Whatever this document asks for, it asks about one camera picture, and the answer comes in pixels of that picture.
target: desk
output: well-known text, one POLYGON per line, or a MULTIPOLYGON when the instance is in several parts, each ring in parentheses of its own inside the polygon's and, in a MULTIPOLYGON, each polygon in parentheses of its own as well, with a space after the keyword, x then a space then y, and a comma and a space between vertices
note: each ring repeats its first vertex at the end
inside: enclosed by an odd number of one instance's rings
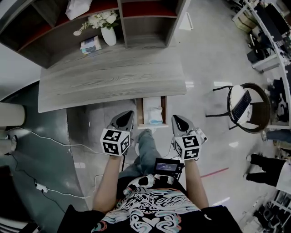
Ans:
POLYGON ((126 49, 107 46, 85 58, 73 50, 43 69, 39 113, 93 103, 186 94, 184 73, 174 45, 157 43, 126 49))
POLYGON ((280 55, 280 49, 277 46, 277 44, 275 43, 274 37, 270 34, 270 32, 266 28, 264 22, 259 17, 257 11, 254 9, 256 5, 252 2, 249 2, 248 0, 244 0, 244 2, 246 3, 246 5, 241 9, 240 12, 238 12, 233 17, 232 20, 233 21, 236 20, 240 16, 240 14, 242 14, 245 10, 248 10, 248 8, 249 8, 250 9, 249 11, 253 14, 254 18, 258 21, 259 25, 261 26, 261 29, 263 30, 265 35, 269 38, 271 44, 273 45, 274 51, 275 51, 275 55, 271 55, 268 58, 266 58, 265 60, 262 60, 262 61, 259 61, 255 64, 253 64, 252 67, 254 69, 257 69, 258 66, 264 64, 267 61, 270 61, 272 59, 277 60, 277 63, 279 64, 279 66, 278 66, 279 74, 280 74, 280 77, 282 77, 282 79, 283 79, 284 90, 285 90, 285 95, 286 95, 286 102, 288 103, 288 106, 289 106, 289 112, 288 112, 289 113, 289 122, 286 123, 286 125, 268 125, 268 128, 291 129, 291 94, 290 94, 290 85, 289 85, 289 81, 288 81, 288 79, 291 81, 291 72, 288 73, 288 70, 291 71, 291 65, 287 65, 287 66, 285 65, 284 58, 280 55))

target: cable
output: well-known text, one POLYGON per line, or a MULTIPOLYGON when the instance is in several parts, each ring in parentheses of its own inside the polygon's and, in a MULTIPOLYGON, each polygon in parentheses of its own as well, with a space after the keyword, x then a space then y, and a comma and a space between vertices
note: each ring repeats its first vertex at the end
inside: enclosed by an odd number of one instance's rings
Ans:
POLYGON ((16 171, 16 172, 24 172, 27 176, 29 176, 30 178, 32 178, 32 179, 34 180, 35 183, 37 183, 36 179, 35 179, 34 177, 32 177, 30 174, 28 174, 25 170, 23 170, 23 169, 19 169, 19 170, 17 170, 17 167, 18 167, 18 161, 17 161, 17 159, 14 157, 14 155, 12 155, 12 154, 10 154, 10 155, 11 155, 11 156, 14 158, 14 160, 16 161, 15 171, 16 171))
MULTIPOLYGON (((37 183, 37 180, 36 180, 33 176, 31 176, 30 174, 28 174, 25 170, 23 170, 23 169, 19 169, 19 170, 17 170, 18 160, 14 157, 14 155, 12 155, 12 154, 10 154, 10 155, 11 155, 11 156, 14 158, 14 160, 16 161, 15 171, 16 171, 16 172, 24 172, 27 176, 29 176, 30 178, 32 178, 32 179, 34 180, 35 184, 36 184, 36 183, 37 183)), ((58 204, 58 202, 56 202, 56 201, 53 200, 53 199, 48 198, 48 197, 44 194, 44 191, 43 191, 43 190, 41 191, 41 193, 42 193, 42 195, 44 195, 47 199, 49 199, 49 200, 53 201, 54 203, 56 203, 56 204, 58 205, 58 207, 61 209, 61 211, 62 211, 63 213, 65 213, 64 210, 62 209, 62 207, 58 204)))
POLYGON ((49 191, 53 191, 53 192, 57 192, 61 195, 65 195, 65 196, 72 196, 72 197, 75 197, 75 198, 82 198, 82 199, 86 199, 86 198, 90 198, 91 196, 87 196, 87 197, 79 197, 79 196, 75 196, 73 194, 69 194, 69 193, 62 193, 62 192, 59 192, 59 191, 56 191, 56 190, 53 190, 53 189, 49 189, 49 188, 46 188, 47 190, 49 191))
POLYGON ((171 148, 172 148, 172 142, 171 142, 171 145, 170 145, 170 148, 169 148, 169 152, 167 153, 167 155, 163 156, 162 158, 167 157, 170 154, 171 148))
POLYGON ((24 129, 24 128, 21 128, 21 127, 15 127, 15 128, 13 128, 13 129, 10 129, 10 130, 7 130, 7 131, 9 132, 9 131, 14 130, 14 129, 23 129, 23 130, 26 130, 26 131, 31 132, 32 134, 34 134, 34 135, 36 135, 36 136, 38 136, 38 137, 40 137, 40 138, 44 138, 44 139, 52 140, 52 141, 54 141, 54 142, 56 142, 56 143, 58 143, 58 144, 60 144, 61 146, 64 146, 64 147, 77 147, 77 146, 83 146, 83 147, 86 147, 87 149, 91 150, 91 151, 92 151, 93 153, 95 153, 95 154, 106 155, 106 154, 104 154, 104 153, 96 152, 96 151, 92 150, 91 148, 89 148, 89 147, 87 147, 87 146, 85 146, 85 145, 83 145, 83 144, 66 145, 66 144, 63 144, 63 143, 61 143, 61 142, 56 141, 55 139, 52 139, 52 138, 50 138, 50 137, 43 137, 43 136, 40 136, 40 135, 36 134, 35 132, 33 132, 33 131, 31 131, 31 130, 24 129))
POLYGON ((56 202, 55 200, 50 199, 49 197, 47 197, 47 196, 44 194, 44 191, 43 191, 43 190, 41 191, 41 193, 42 193, 42 195, 45 196, 45 198, 47 198, 47 199, 51 200, 52 202, 56 203, 57 206, 61 209, 61 211, 62 211, 63 213, 65 213, 65 211, 64 211, 64 210, 62 209, 62 207, 58 204, 58 202, 56 202))
POLYGON ((121 167, 121 171, 123 172, 123 168, 124 168, 124 163, 125 163, 125 155, 123 154, 123 161, 122 161, 122 167, 121 167))
MULTIPOLYGON (((97 190, 96 177, 100 177, 100 176, 103 176, 103 175, 96 175, 95 178, 94 178, 94 180, 95 180, 95 190, 94 190, 93 192, 96 192, 96 190, 97 190)), ((75 196, 75 195, 70 194, 70 193, 62 193, 62 192, 59 192, 59 191, 56 191, 56 190, 53 190, 53 189, 49 189, 49 188, 47 188, 47 190, 49 190, 49 191, 53 191, 53 192, 57 192, 57 193, 59 193, 59 194, 61 194, 61 195, 65 195, 65 196, 72 196, 72 197, 75 197, 75 198, 87 199, 87 198, 92 197, 92 196, 79 197, 79 196, 75 196)))
MULTIPOLYGON (((176 155, 175 157, 173 157, 173 158, 177 158, 179 155, 176 155)), ((169 158, 169 159, 173 159, 173 158, 169 158)))

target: screen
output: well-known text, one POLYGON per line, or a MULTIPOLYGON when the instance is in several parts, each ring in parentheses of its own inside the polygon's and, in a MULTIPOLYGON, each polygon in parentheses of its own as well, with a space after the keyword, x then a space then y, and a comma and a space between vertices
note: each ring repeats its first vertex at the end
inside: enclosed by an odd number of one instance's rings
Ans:
POLYGON ((158 162, 156 165, 156 170, 174 172, 177 169, 177 166, 178 166, 177 164, 168 164, 168 163, 158 162))

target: white cable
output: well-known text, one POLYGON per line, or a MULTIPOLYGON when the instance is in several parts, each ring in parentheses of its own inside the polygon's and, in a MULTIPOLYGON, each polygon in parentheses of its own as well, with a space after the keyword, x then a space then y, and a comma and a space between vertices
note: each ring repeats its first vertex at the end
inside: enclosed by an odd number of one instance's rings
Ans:
POLYGON ((167 157, 170 154, 171 148, 172 148, 172 142, 171 142, 171 145, 170 145, 170 148, 169 148, 167 155, 163 156, 162 158, 167 157))
MULTIPOLYGON (((103 175, 96 175, 95 178, 94 178, 94 180, 95 180, 95 190, 94 190, 93 192, 96 192, 96 190, 97 190, 96 177, 100 177, 100 176, 103 176, 103 175)), ((49 190, 49 191, 53 191, 53 192, 57 192, 57 193, 59 193, 59 194, 61 194, 61 195, 72 196, 72 197, 75 197, 75 198, 81 198, 81 199, 87 199, 87 198, 92 197, 92 196, 79 197, 79 196, 75 196, 75 195, 72 195, 72 194, 69 194, 69 193, 62 193, 62 192, 59 192, 59 191, 56 191, 56 190, 53 190, 53 189, 49 189, 49 188, 47 188, 47 190, 49 190)))
POLYGON ((92 151, 93 153, 95 153, 95 154, 106 155, 106 154, 104 154, 104 153, 96 152, 96 151, 92 150, 91 148, 89 148, 89 147, 87 147, 87 146, 85 146, 85 145, 83 145, 83 144, 66 145, 66 144, 63 144, 63 143, 61 143, 61 142, 56 141, 55 139, 52 139, 52 138, 50 138, 50 137, 42 137, 42 136, 36 134, 35 132, 32 132, 31 130, 24 129, 24 128, 21 128, 21 127, 15 127, 15 128, 13 128, 13 129, 10 129, 10 130, 7 130, 7 131, 11 131, 11 130, 14 130, 14 129, 23 129, 23 130, 26 130, 26 131, 31 132, 32 134, 34 134, 34 135, 36 135, 36 136, 38 136, 38 137, 40 137, 40 138, 44 138, 44 139, 52 140, 52 141, 54 141, 54 142, 56 142, 56 143, 58 143, 58 144, 60 144, 61 146, 64 146, 64 147, 77 147, 77 146, 83 146, 83 147, 86 147, 87 149, 91 150, 91 151, 92 151))
MULTIPOLYGON (((93 153, 101 154, 101 155, 106 155, 106 154, 104 154, 104 153, 96 152, 96 151, 92 150, 91 148, 89 148, 89 147, 87 147, 87 146, 85 146, 85 145, 83 145, 83 144, 66 145, 66 144, 63 144, 63 143, 61 143, 61 142, 56 141, 55 139, 52 139, 52 138, 50 138, 50 137, 43 137, 43 136, 40 136, 40 135, 36 134, 35 132, 33 132, 33 131, 31 131, 31 130, 24 129, 24 128, 21 128, 21 127, 15 127, 15 128, 13 128, 13 129, 9 129, 9 130, 7 130, 7 132, 9 132, 9 131, 11 131, 11 130, 14 130, 14 129, 22 129, 22 130, 26 130, 26 131, 31 132, 32 134, 34 134, 34 135, 36 135, 36 136, 38 136, 38 137, 40 137, 40 138, 44 138, 44 139, 52 140, 53 142, 56 142, 56 143, 58 143, 58 144, 60 144, 61 146, 64 146, 64 147, 83 146, 83 147, 86 147, 87 149, 91 150, 93 153)), ((171 145, 170 145, 170 148, 169 148, 168 154, 167 154, 166 156, 163 156, 162 158, 167 157, 167 156, 170 154, 171 148, 172 148, 172 143, 171 143, 171 145)), ((99 176, 103 176, 103 175, 96 175, 96 176, 95 176, 95 178, 94 178, 94 180, 95 180, 95 190, 94 190, 93 192, 96 192, 96 190, 97 190, 96 177, 99 177, 99 176)), ((59 194, 61 194, 61 195, 65 195, 65 196, 72 196, 72 197, 75 197, 75 198, 86 199, 86 198, 90 198, 90 197, 92 197, 92 196, 79 197, 79 196, 75 196, 75 195, 72 195, 72 194, 69 194, 69 193, 62 193, 62 192, 59 192, 59 191, 56 191, 56 190, 52 190, 52 189, 49 189, 49 188, 47 188, 47 190, 52 191, 52 192, 57 192, 57 193, 59 193, 59 194)))

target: white vase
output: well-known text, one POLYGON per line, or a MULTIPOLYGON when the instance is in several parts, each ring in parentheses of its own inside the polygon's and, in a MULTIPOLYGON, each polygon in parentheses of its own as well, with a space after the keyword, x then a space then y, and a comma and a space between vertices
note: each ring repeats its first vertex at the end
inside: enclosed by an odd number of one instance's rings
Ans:
POLYGON ((110 29, 108 29, 107 27, 102 27, 101 33, 103 35, 103 39, 109 46, 113 46, 116 44, 116 35, 113 27, 111 27, 110 29))

